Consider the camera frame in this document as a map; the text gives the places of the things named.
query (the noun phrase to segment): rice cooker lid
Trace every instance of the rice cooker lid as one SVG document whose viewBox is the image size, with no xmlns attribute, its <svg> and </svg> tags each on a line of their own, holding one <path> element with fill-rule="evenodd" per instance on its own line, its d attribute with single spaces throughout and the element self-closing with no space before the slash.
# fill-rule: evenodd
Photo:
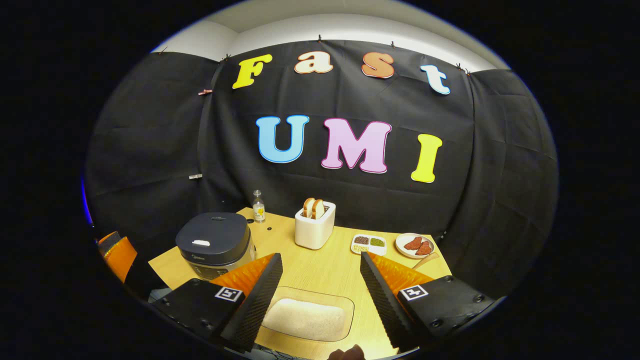
<svg viewBox="0 0 640 360">
<path fill-rule="evenodd" d="M 236 213 L 202 213 L 189 220 L 175 243 L 189 261 L 225 265 L 242 257 L 250 231 L 244 216 Z"/>
</svg>

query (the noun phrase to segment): pink letter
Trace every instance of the pink letter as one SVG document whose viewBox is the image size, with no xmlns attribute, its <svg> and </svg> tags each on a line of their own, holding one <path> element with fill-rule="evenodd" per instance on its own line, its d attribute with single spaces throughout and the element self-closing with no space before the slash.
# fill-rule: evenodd
<svg viewBox="0 0 640 360">
<path fill-rule="evenodd" d="M 391 125 L 381 121 L 370 122 L 357 140 L 347 120 L 326 119 L 324 126 L 329 129 L 329 144 L 326 158 L 322 161 L 323 167 L 342 167 L 342 161 L 339 158 L 339 150 L 342 149 L 342 155 L 349 168 L 355 167 L 362 153 L 366 151 L 360 170 L 375 174 L 387 172 L 385 145 L 387 134 L 391 132 Z"/>
</svg>

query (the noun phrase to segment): hand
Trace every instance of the hand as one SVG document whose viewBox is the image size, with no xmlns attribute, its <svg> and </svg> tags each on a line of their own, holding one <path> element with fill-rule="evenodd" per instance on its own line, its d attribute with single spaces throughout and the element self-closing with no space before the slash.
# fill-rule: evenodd
<svg viewBox="0 0 640 360">
<path fill-rule="evenodd" d="M 365 360 L 365 358 L 362 349 L 358 345 L 353 345 L 347 351 L 338 349 L 332 352 L 327 360 Z"/>
</svg>

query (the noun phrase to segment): white plate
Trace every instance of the white plate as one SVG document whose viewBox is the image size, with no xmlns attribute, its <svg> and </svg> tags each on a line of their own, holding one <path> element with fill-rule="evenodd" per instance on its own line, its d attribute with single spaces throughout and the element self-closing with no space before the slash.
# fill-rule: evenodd
<svg viewBox="0 0 640 360">
<path fill-rule="evenodd" d="M 369 241 L 371 241 L 371 238 L 380 239 L 380 240 L 382 240 L 383 243 L 385 243 L 385 246 L 364 245 L 364 244 L 355 243 L 355 240 L 356 240 L 356 238 L 358 236 L 364 236 L 365 238 L 368 238 Z M 372 252 L 372 253 L 374 253 L 376 255 L 380 255 L 380 256 L 387 255 L 387 240 L 384 239 L 382 236 L 367 235 L 367 234 L 356 234 L 356 235 L 354 235 L 353 238 L 351 239 L 351 251 L 353 251 L 356 254 L 360 255 L 362 253 L 362 251 L 354 249 L 353 248 L 354 245 L 366 247 L 368 252 Z"/>
<path fill-rule="evenodd" d="M 431 249 L 432 249 L 431 252 L 435 251 L 436 247 L 433 245 L 433 241 L 429 240 L 429 238 L 425 238 L 420 234 L 404 233 L 404 234 L 398 235 L 395 241 L 396 248 L 402 255 L 408 256 L 409 258 L 412 258 L 412 259 L 422 259 L 430 254 L 429 253 L 427 255 L 416 255 L 415 253 L 418 252 L 418 250 L 407 250 L 404 248 L 404 246 L 410 243 L 411 241 L 413 241 L 413 239 L 415 239 L 416 236 L 420 236 L 422 238 L 422 241 L 428 241 L 429 244 L 431 245 Z"/>
</svg>

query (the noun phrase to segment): bottle label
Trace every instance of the bottle label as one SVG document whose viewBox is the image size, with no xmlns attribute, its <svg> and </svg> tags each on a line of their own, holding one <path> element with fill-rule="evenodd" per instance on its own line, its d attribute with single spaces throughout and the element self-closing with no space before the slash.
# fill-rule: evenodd
<svg viewBox="0 0 640 360">
<path fill-rule="evenodd" d="M 253 217 L 255 221 L 264 221 L 264 205 L 253 205 Z"/>
</svg>

